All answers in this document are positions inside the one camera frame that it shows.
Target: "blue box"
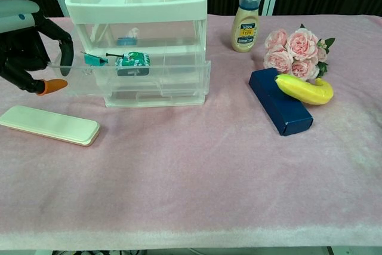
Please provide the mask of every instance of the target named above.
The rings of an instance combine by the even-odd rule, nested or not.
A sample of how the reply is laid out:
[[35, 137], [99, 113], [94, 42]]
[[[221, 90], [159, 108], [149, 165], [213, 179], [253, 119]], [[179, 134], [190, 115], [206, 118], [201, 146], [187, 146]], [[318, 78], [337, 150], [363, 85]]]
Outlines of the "blue box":
[[276, 75], [275, 68], [254, 71], [249, 86], [282, 136], [308, 130], [313, 117], [299, 100], [279, 89], [275, 82]]

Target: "sauce bottle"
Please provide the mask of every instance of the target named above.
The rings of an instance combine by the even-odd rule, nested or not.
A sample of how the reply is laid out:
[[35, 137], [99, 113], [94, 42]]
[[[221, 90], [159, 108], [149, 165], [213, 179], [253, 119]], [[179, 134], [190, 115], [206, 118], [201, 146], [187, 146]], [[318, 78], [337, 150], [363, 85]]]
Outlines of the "sauce bottle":
[[239, 0], [238, 12], [231, 30], [232, 48], [237, 52], [248, 52], [256, 43], [260, 1]]

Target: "pink tablecloth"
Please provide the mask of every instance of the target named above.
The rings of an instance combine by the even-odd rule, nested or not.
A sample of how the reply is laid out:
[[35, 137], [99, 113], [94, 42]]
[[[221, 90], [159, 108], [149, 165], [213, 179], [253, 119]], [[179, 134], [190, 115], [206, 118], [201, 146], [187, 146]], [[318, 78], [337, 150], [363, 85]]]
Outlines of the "pink tablecloth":
[[[0, 249], [382, 245], [381, 18], [261, 17], [242, 54], [232, 20], [208, 19], [203, 106], [111, 109], [0, 80], [0, 113], [26, 105], [102, 126], [88, 148], [0, 127]], [[310, 130], [282, 137], [247, 83], [267, 34], [301, 23], [336, 37], [325, 77], [335, 97], [309, 107]]]

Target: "bottle label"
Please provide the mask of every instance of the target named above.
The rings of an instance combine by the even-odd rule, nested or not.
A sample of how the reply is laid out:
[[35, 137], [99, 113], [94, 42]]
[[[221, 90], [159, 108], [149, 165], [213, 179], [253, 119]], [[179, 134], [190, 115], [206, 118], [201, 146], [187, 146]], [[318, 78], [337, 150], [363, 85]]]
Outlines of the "bottle label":
[[253, 42], [254, 36], [256, 34], [256, 24], [241, 24], [240, 26], [240, 34], [238, 37], [239, 44], [247, 44]]

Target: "artificial flower bouquet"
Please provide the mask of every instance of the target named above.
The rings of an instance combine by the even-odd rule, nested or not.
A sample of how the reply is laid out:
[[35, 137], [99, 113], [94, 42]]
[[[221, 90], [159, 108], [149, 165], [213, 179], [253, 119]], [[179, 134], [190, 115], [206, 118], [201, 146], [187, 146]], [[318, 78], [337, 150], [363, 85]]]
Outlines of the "artificial flower bouquet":
[[325, 62], [334, 40], [318, 39], [302, 24], [290, 36], [285, 29], [273, 31], [265, 40], [264, 67], [276, 68], [279, 73], [291, 74], [304, 81], [320, 78], [328, 71]]

